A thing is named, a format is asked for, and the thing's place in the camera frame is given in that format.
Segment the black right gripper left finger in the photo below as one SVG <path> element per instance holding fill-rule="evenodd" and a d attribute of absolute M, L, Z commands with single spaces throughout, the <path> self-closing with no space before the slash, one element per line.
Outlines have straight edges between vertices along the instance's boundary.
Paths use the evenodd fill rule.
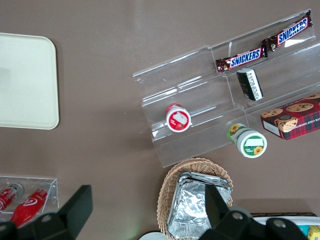
<path fill-rule="evenodd" d="M 58 211 L 58 215 L 68 233 L 77 238 L 92 212 L 92 186 L 82 185 Z"/>

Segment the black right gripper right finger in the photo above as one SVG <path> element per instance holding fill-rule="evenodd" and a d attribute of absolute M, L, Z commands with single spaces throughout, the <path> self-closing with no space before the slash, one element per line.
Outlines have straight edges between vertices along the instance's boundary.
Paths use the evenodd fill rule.
<path fill-rule="evenodd" d="M 212 229 L 215 229 L 229 208 L 214 185 L 205 187 L 205 210 Z"/>

